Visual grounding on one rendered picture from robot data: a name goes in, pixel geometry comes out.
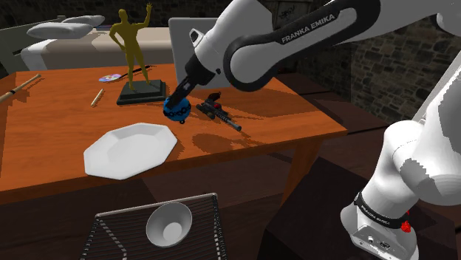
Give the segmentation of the white octagonal plate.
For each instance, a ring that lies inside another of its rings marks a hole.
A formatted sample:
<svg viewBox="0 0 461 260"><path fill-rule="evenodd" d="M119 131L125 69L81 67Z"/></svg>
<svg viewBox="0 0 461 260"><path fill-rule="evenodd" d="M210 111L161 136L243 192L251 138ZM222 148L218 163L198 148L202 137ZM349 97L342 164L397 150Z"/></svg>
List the white octagonal plate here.
<svg viewBox="0 0 461 260"><path fill-rule="evenodd" d="M106 132L84 153L85 173L124 180L163 164L177 144L169 127L135 123Z"/></svg>

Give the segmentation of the grey upright flat panel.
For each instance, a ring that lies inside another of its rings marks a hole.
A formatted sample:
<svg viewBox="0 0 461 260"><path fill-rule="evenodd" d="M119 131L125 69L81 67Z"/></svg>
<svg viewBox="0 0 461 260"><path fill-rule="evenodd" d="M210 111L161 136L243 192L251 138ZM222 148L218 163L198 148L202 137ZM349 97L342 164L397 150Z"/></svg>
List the grey upright flat panel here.
<svg viewBox="0 0 461 260"><path fill-rule="evenodd" d="M239 35L226 18L170 18L168 25L178 83L188 74L185 65L194 55L210 71L222 69L225 50Z"/></svg>

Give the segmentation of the wooden baseball bat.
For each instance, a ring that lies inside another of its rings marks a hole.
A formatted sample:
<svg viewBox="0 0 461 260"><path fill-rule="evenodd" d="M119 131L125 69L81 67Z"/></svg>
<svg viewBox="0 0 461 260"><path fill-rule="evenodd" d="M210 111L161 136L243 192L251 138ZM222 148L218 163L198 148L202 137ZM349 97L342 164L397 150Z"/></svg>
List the wooden baseball bat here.
<svg viewBox="0 0 461 260"><path fill-rule="evenodd" d="M20 86L17 86L16 88L14 89L11 89L9 92L6 92L5 94L3 94L2 96L0 96L0 103L3 103L4 101L6 101L6 99L8 99L9 97L13 96L16 92L18 92L19 90L23 89L26 85L28 85L29 83L32 83L34 80L38 79L41 77L41 74L37 74L35 75L34 77L30 78L28 81L25 81L23 84L21 84Z"/></svg>

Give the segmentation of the bed with white pillows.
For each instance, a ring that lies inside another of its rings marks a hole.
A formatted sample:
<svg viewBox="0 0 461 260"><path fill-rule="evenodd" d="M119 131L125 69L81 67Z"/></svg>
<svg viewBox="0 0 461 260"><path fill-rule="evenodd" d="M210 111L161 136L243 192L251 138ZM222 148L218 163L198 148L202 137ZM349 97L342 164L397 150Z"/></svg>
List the bed with white pillows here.
<svg viewBox="0 0 461 260"><path fill-rule="evenodd" d="M105 25L104 16L60 16L0 29L0 64L8 73L48 69L125 66L123 28Z"/></svg>

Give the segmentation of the blue ball with black chain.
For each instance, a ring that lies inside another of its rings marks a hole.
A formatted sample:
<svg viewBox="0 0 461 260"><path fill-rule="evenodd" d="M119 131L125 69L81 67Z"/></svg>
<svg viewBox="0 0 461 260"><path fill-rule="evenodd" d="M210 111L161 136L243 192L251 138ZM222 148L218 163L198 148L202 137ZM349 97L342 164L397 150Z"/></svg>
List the blue ball with black chain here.
<svg viewBox="0 0 461 260"><path fill-rule="evenodd" d="M166 105L169 103L170 98L167 97L163 104L163 114L172 121L184 124L186 118L191 112L191 104L188 99L183 98L175 107L169 109Z"/></svg>

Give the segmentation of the black toy gun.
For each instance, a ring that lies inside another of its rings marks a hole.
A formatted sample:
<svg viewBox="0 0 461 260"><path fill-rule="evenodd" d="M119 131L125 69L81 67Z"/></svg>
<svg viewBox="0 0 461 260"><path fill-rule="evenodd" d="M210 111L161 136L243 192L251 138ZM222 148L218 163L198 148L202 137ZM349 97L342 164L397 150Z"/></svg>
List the black toy gun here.
<svg viewBox="0 0 461 260"><path fill-rule="evenodd" d="M203 114L207 115L210 119L218 117L223 122L227 123L233 129L241 131L242 127L234 123L229 117L228 113L222 109L222 105L216 101L220 99L221 92L214 92L209 94L208 98L201 104L197 104L196 108Z"/></svg>

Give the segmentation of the white bowl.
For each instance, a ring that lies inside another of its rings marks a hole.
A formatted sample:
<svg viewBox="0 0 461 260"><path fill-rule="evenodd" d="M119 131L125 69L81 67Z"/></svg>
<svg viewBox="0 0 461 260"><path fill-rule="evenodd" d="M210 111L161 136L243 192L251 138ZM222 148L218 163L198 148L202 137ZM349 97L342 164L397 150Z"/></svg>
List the white bowl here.
<svg viewBox="0 0 461 260"><path fill-rule="evenodd" d="M146 223L146 236L157 247L179 244L191 230L193 216L188 206L170 202L160 206Z"/></svg>

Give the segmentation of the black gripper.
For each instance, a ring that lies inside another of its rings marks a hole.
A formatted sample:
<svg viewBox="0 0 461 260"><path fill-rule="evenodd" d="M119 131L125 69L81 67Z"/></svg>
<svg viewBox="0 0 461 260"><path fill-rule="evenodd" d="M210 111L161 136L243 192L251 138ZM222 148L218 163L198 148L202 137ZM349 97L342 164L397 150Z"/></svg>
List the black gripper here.
<svg viewBox="0 0 461 260"><path fill-rule="evenodd" d="M168 97L167 108L173 109L181 100L186 98L196 85L206 86L216 75L206 69L193 54L185 64L186 79L182 80L173 94Z"/></svg>

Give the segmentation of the orange wooden table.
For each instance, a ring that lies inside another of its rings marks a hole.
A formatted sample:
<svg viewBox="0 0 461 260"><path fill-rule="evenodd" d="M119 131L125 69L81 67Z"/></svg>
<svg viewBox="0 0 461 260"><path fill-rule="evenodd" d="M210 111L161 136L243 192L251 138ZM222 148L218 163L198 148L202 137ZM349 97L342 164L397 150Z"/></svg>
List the orange wooden table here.
<svg viewBox="0 0 461 260"><path fill-rule="evenodd" d="M106 179L85 174L84 150L106 132L133 123L166 125L178 140L149 176L294 149L286 194L309 171L321 144L346 134L276 79L257 92L221 89L222 104L242 127L235 131L198 112L185 124L171 122L158 103L118 106L123 83L99 81L111 72L109 67L39 72L37 81L0 103L0 205L105 185Z"/></svg>

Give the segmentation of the gold figure on dark base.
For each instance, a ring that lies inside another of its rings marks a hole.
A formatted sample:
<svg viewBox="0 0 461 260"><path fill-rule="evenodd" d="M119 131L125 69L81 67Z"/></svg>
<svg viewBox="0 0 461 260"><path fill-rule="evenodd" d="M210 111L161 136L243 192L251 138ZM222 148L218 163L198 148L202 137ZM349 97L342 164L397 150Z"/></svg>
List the gold figure on dark base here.
<svg viewBox="0 0 461 260"><path fill-rule="evenodd" d="M119 106L164 101L166 99L166 84L161 80L151 82L148 78L147 68L144 62L140 45L137 41L139 30L149 25L151 17L151 3L146 5L146 18L142 23L130 23L128 14L124 9L119 9L120 22L113 24L110 38L125 53L128 65L129 82L123 87L116 104Z"/></svg>

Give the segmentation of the short wooden stick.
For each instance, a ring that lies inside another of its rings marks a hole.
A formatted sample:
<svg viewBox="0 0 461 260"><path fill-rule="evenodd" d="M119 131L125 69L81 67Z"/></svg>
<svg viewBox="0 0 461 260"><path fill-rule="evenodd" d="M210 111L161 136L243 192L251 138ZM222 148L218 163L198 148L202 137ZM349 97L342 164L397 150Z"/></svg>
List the short wooden stick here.
<svg viewBox="0 0 461 260"><path fill-rule="evenodd" d="M101 99L103 93L104 93L104 89L101 89L99 93L96 95L96 97L94 98L94 100L91 102L90 104L91 107L96 106L97 102Z"/></svg>

